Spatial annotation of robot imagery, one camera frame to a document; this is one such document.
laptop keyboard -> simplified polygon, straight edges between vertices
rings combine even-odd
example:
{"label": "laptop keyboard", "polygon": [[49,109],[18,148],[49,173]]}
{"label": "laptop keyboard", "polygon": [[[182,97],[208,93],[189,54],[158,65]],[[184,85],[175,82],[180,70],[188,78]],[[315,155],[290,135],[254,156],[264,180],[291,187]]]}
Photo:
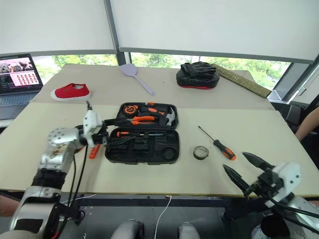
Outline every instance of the laptop keyboard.
{"label": "laptop keyboard", "polygon": [[0,97],[0,106],[27,105],[27,104],[29,104],[29,101],[35,96],[36,96],[36,94],[1,96]]}

black plastic case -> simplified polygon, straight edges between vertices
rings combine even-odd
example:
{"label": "black plastic case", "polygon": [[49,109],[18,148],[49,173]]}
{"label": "black plastic case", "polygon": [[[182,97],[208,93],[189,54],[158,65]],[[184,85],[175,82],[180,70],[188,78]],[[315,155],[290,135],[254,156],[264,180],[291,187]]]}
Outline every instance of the black plastic case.
{"label": "black plastic case", "polygon": [[[138,112],[135,116],[155,116],[157,117],[154,124],[138,124],[132,125],[130,122],[113,130],[110,134],[108,145],[105,150],[105,157],[113,163],[137,164],[147,162],[150,165],[158,165],[163,163],[173,164],[179,157],[179,135],[175,131],[178,125],[177,109],[174,105],[159,104],[159,103],[124,103],[121,105],[117,114],[117,119],[132,119],[134,116],[124,114],[124,109],[127,106],[137,106]],[[158,113],[141,112],[145,111],[145,107],[158,109],[164,112],[163,116],[159,117]],[[171,114],[171,109],[175,113],[175,119],[171,126],[166,125],[168,119],[166,114]],[[136,137],[121,137],[126,142],[117,144],[119,140],[118,132],[129,132],[144,134]],[[163,134],[159,136],[150,136],[149,134]]]}

laptop screen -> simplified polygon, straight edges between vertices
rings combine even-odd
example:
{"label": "laptop screen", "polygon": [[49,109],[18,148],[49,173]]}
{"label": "laptop screen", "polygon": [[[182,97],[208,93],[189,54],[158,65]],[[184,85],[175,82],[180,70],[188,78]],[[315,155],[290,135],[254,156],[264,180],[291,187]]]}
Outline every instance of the laptop screen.
{"label": "laptop screen", "polygon": [[0,95],[39,91],[42,86],[29,54],[0,57]]}

spatula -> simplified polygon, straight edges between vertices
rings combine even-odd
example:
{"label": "spatula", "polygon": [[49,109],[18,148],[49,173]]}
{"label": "spatula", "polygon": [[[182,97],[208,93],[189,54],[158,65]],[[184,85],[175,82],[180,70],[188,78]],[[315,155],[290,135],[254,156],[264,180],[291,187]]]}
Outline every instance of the spatula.
{"label": "spatula", "polygon": [[125,64],[120,66],[120,68],[125,75],[132,76],[137,79],[137,81],[140,82],[145,90],[147,90],[152,96],[155,95],[154,91],[150,87],[148,87],[140,78],[138,78],[138,76],[136,75],[138,73],[138,69],[134,64]]}

red shoe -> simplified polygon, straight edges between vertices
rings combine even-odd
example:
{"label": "red shoe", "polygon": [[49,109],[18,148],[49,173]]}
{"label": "red shoe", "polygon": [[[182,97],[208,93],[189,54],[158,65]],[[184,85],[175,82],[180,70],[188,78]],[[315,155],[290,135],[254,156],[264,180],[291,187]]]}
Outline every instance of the red shoe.
{"label": "red shoe", "polygon": [[86,84],[71,83],[51,92],[51,97],[56,101],[85,100],[91,97]]}

